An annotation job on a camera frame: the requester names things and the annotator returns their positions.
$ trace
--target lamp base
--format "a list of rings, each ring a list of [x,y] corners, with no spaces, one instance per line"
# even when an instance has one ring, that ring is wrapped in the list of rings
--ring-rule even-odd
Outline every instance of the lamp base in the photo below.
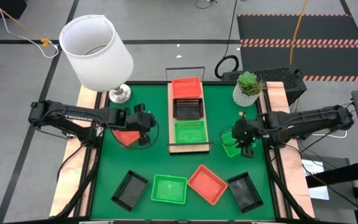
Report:
[[[131,97],[129,86],[122,84],[119,88],[109,91],[110,100],[114,103],[125,103]]]

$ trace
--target gray floor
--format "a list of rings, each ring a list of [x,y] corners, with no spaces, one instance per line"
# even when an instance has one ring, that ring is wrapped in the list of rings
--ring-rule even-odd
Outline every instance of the gray floor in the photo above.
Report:
[[[42,36],[57,39],[73,0],[28,0],[20,21]],[[104,14],[115,25],[122,39],[226,39],[234,0],[220,0],[209,9],[194,7],[194,0],[80,0],[75,17]],[[347,1],[358,26],[358,1]],[[239,1],[237,13],[299,13],[302,0]],[[343,13],[339,0],[309,0],[306,13]],[[238,39],[236,20],[232,38]],[[12,22],[11,31],[27,35]],[[6,33],[0,20],[0,40],[15,39]],[[229,54],[239,56],[239,46],[230,45]],[[135,62],[131,80],[165,80],[198,75],[199,70],[168,72],[168,67],[205,67],[205,80],[216,80],[215,64],[223,56],[225,45],[127,45]],[[33,45],[0,45],[0,203],[27,132],[30,103],[39,98],[51,60],[45,59]],[[232,68],[225,63],[221,71]],[[298,110],[310,110],[349,100],[358,83],[307,82]],[[75,104],[80,83],[63,54],[48,92],[48,99]],[[5,222],[47,218],[55,191],[55,178],[65,148],[64,140],[35,133],[23,172],[9,206]],[[358,162],[358,123],[346,139],[327,138],[313,146],[322,156],[348,157]],[[323,220],[354,222],[352,212],[315,208]]]

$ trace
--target red plastic basket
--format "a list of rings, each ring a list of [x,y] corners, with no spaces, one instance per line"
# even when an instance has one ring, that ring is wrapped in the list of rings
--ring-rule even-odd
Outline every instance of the red plastic basket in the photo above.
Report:
[[[172,89],[174,98],[199,98],[201,96],[201,83],[198,77],[173,79]]]
[[[215,205],[223,192],[227,189],[227,183],[204,165],[200,165],[196,172],[190,177],[188,185],[211,205]]]
[[[138,131],[113,131],[118,140],[125,146],[130,146],[132,143],[140,139],[140,133]]]

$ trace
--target green table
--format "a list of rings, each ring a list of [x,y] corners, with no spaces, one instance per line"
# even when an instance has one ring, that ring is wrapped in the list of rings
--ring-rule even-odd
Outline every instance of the green table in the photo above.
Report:
[[[233,86],[204,85],[204,104],[208,125],[209,141],[213,148],[209,154],[170,155],[168,143],[168,96],[166,85],[132,85],[132,97],[124,105],[110,104],[110,107],[129,107],[145,103],[146,111],[154,114],[160,125],[157,142],[145,150],[124,149],[113,138],[105,133],[98,178],[94,189],[92,219],[169,219],[169,220],[274,220],[272,196],[269,178],[262,157],[262,143],[257,141],[254,158],[242,156],[228,158],[219,143],[219,133],[232,126],[239,117],[239,111],[247,113],[247,119],[256,119],[257,107],[237,106],[232,100]],[[157,128],[150,132],[151,141]],[[222,180],[248,172],[263,205],[247,213],[241,213],[227,189],[215,206],[209,204],[188,187],[186,204],[152,201],[152,184],[155,174],[174,175],[190,178],[197,167],[203,164]],[[149,180],[144,194],[133,211],[128,212],[111,200],[112,195],[121,183],[128,170],[142,175]]]

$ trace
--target white plant pot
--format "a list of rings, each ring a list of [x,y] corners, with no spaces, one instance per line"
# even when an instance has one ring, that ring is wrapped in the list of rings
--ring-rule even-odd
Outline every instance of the white plant pot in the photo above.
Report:
[[[250,106],[253,105],[256,99],[259,97],[259,94],[248,96],[242,93],[241,87],[237,83],[236,87],[234,87],[233,91],[233,100],[239,106]]]

